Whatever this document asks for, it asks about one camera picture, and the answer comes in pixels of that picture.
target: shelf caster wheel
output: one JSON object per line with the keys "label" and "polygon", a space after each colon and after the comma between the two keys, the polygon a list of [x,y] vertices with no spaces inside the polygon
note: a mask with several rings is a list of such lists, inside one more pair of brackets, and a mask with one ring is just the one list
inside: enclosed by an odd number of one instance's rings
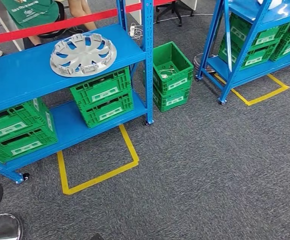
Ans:
{"label": "shelf caster wheel", "polygon": [[30,173],[23,174],[23,181],[27,181],[30,178]]}

